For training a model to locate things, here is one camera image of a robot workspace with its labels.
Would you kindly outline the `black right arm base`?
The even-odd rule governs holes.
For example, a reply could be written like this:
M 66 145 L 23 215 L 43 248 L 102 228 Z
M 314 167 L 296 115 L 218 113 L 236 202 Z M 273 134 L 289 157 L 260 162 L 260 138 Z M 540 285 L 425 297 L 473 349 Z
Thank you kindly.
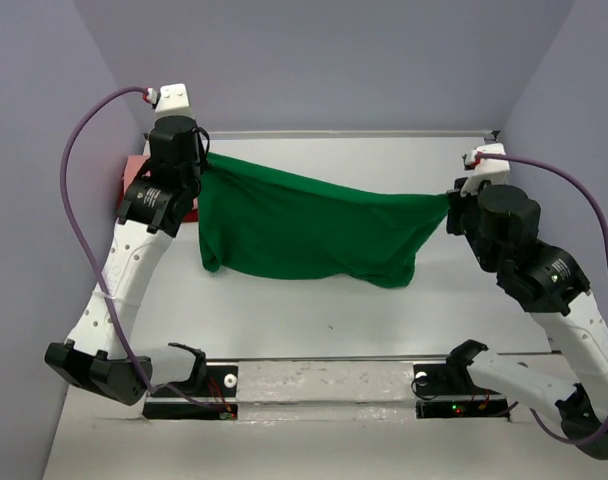
M 411 390 L 420 420 L 482 419 L 509 420 L 515 406 L 496 391 L 452 379 L 444 363 L 413 365 Z

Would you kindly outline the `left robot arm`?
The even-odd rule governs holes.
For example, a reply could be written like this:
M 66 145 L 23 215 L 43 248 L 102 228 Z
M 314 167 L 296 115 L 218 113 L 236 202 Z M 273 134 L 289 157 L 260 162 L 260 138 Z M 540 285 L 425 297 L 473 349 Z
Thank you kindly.
M 71 386 L 128 406 L 157 389 L 189 398 L 203 388 L 203 351 L 171 342 L 136 355 L 128 343 L 153 273 L 200 192 L 201 131 L 186 116 L 156 120 L 150 156 L 118 208 L 106 261 L 92 266 L 99 278 L 89 302 L 66 340 L 45 353 Z

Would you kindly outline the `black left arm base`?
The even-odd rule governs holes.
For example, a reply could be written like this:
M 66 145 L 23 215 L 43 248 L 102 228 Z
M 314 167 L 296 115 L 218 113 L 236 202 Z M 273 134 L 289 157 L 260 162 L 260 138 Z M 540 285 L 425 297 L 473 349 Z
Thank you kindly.
M 193 402 L 165 388 L 145 398 L 142 416 L 147 420 L 235 421 L 238 382 L 238 363 L 209 363 Z

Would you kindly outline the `green t shirt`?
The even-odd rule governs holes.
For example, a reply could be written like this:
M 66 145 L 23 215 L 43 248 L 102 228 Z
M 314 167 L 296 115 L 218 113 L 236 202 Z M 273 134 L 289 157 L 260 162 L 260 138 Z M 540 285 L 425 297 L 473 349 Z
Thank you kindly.
M 211 153 L 197 200 L 203 268 L 278 280 L 408 286 L 443 194 L 380 194 Z

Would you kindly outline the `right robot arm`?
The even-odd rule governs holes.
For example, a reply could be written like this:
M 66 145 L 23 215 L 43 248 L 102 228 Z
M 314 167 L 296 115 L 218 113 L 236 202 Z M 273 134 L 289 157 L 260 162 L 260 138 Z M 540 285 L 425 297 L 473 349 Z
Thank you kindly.
M 559 380 L 502 360 L 467 340 L 447 356 L 446 384 L 495 390 L 559 424 L 565 441 L 608 460 L 608 327 L 590 282 L 567 251 L 539 239 L 540 205 L 521 189 L 459 178 L 447 194 L 446 230 L 466 238 L 480 266 L 539 325 L 577 379 Z

